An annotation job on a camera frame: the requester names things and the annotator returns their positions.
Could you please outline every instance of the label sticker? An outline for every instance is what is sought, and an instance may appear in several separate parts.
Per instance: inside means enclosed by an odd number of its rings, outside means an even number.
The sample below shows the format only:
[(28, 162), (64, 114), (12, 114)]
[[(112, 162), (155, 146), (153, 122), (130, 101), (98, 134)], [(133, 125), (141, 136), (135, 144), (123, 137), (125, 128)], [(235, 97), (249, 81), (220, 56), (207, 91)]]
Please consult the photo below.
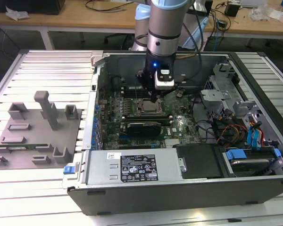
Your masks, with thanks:
[(108, 152), (107, 159), (120, 159), (122, 153), (121, 152)]
[(155, 180), (158, 180), (158, 172), (154, 154), (121, 156), (121, 181)]

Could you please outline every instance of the blue clip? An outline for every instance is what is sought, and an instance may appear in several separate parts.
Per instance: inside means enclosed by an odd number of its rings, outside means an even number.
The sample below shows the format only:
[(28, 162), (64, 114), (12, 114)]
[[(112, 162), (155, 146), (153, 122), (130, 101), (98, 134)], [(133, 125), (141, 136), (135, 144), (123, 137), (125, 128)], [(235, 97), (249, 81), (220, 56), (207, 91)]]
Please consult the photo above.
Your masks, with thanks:
[(243, 149), (230, 149), (226, 153), (227, 159), (246, 159), (246, 154)]
[(75, 174), (75, 166), (64, 166), (64, 175)]
[(252, 146), (255, 147), (257, 150), (260, 150), (260, 147), (258, 147), (258, 137), (259, 137), (259, 131), (255, 130)]
[(250, 145), (251, 144), (251, 135), (252, 135), (252, 130), (253, 130), (253, 127), (250, 126), (250, 129), (249, 129), (249, 133), (247, 134), (247, 144)]
[(279, 157), (282, 156), (282, 155), (281, 155), (281, 152), (280, 152), (280, 150), (279, 150), (278, 148), (275, 148), (275, 149), (274, 149), (274, 152), (275, 152), (275, 155), (277, 156), (277, 158), (279, 158)]

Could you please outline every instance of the wooden desk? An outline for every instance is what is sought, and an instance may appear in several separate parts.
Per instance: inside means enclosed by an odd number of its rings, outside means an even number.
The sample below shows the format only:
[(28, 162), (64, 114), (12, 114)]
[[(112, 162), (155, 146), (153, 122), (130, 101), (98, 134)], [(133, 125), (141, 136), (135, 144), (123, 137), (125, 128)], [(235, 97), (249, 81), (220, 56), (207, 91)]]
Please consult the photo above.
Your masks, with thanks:
[[(215, 5), (224, 0), (214, 0)], [(29, 19), (14, 21), (5, 14), (0, 14), (0, 26), (7, 30), (34, 30), (39, 31), (46, 49), (54, 49), (49, 31), (64, 32), (107, 32), (107, 33), (134, 33), (135, 9), (137, 4), (126, 5), (126, 11), (116, 13), (100, 13), (87, 9), (86, 0), (66, 0), (63, 9), (57, 16), (30, 14)], [(281, 10), (281, 0), (269, 0), (271, 7)], [(104, 0), (94, 3), (98, 9), (106, 9), (122, 5), (123, 3)], [(283, 39), (283, 24), (275, 19), (269, 21), (251, 21), (250, 9), (240, 9), (236, 17), (231, 17), (231, 28), (224, 34), (225, 37)], [(209, 36), (213, 29), (212, 17), (205, 29), (205, 36)]]
[[(213, 8), (224, 0), (214, 0)], [(270, 7), (283, 11), (283, 7), (281, 7), (281, 0), (269, 0), (268, 3)], [(221, 7), (218, 9), (219, 11), (223, 12), (225, 11), (225, 7)], [(283, 36), (283, 23), (280, 21), (270, 18), (269, 21), (252, 21), (249, 17), (251, 9), (248, 8), (242, 8), (238, 11), (238, 14), (236, 17), (230, 17), (232, 25), (230, 29), (225, 33), (225, 36), (231, 36), (233, 37), (233, 34), (237, 34), (238, 37), (243, 37), (239, 34), (248, 34), (253, 35), (252, 37), (248, 38), (268, 38), (266, 35), (270, 36), (270, 38), (278, 39), (274, 36), (279, 36), (279, 39), (281, 36)], [(217, 18), (223, 19), (225, 21), (228, 21), (228, 19), (217, 12)], [(212, 31), (213, 29), (213, 18), (210, 16), (210, 24), (206, 27), (206, 31)]]

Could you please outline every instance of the blue latch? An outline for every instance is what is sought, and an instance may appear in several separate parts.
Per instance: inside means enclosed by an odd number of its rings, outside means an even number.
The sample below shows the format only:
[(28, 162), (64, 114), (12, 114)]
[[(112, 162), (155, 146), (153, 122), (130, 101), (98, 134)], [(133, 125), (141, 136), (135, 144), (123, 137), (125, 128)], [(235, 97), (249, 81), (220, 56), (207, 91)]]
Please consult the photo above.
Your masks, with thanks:
[(75, 166), (64, 166), (63, 173), (64, 175), (75, 174)]
[(275, 149), (274, 149), (274, 152), (275, 152), (275, 155), (277, 156), (277, 158), (279, 158), (279, 157), (282, 156), (282, 155), (281, 155), (281, 152), (280, 152), (280, 150), (279, 150), (278, 148), (275, 148)]
[(243, 149), (230, 149), (226, 153), (227, 159), (246, 159), (246, 154), (244, 153)]

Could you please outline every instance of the metal bracket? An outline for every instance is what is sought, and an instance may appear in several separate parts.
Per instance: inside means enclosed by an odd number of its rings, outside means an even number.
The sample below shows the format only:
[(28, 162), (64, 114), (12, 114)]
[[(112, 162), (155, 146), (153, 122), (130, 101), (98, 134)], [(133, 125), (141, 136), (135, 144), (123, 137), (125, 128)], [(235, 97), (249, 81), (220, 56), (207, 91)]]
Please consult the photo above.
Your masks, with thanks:
[(256, 105), (255, 101), (236, 101), (233, 105), (236, 116), (245, 116)]
[(216, 89), (205, 89), (201, 91), (202, 97), (206, 101), (223, 101), (231, 99), (228, 91), (219, 91)]

